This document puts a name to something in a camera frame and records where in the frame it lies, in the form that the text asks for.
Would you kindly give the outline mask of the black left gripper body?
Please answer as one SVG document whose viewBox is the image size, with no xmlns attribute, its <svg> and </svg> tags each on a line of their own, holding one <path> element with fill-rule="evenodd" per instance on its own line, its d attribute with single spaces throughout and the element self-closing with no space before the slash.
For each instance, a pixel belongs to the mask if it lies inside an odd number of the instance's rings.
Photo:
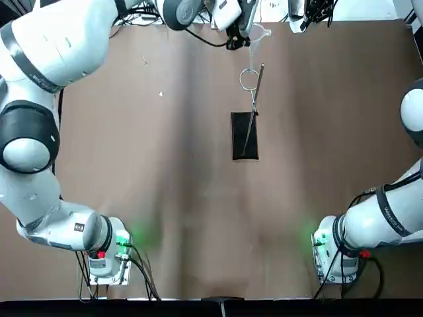
<svg viewBox="0 0 423 317">
<path fill-rule="evenodd" d="M 243 28 L 243 22 L 239 20 L 234 21 L 227 27 L 227 36 L 229 40 L 237 39 L 247 39 L 249 35 L 247 31 Z"/>
</svg>

